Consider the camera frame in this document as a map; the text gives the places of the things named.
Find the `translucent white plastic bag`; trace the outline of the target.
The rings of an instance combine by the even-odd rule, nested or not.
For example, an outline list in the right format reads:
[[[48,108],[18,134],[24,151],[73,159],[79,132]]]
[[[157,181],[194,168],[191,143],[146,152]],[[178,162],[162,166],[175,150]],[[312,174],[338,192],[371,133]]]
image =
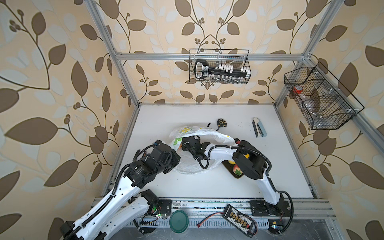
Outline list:
[[[183,126],[169,136],[170,147],[180,155],[176,171],[185,175],[206,173],[223,161],[232,160],[235,139],[207,127]]]

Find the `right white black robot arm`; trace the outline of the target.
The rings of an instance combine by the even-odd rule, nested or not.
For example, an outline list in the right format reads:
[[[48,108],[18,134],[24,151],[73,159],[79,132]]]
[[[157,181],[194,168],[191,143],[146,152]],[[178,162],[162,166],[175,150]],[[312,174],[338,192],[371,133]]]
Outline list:
[[[262,201],[250,201],[255,217],[293,217],[292,198],[285,191],[278,191],[269,173],[270,160],[247,141],[238,141],[233,146],[201,143],[199,136],[182,138],[181,149],[192,155],[200,169],[207,170],[213,160],[232,160],[242,175],[257,182],[263,194]]]

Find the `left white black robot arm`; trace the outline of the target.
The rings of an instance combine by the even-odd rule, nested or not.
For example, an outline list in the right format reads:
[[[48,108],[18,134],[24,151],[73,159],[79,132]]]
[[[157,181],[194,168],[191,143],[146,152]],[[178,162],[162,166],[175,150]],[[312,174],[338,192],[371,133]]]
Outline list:
[[[181,158],[176,149],[160,140],[149,149],[149,154],[142,156],[139,152],[121,169],[112,190],[89,212],[60,227],[65,240],[109,240],[140,216],[158,210],[159,197],[143,188],[158,174],[169,173]]]

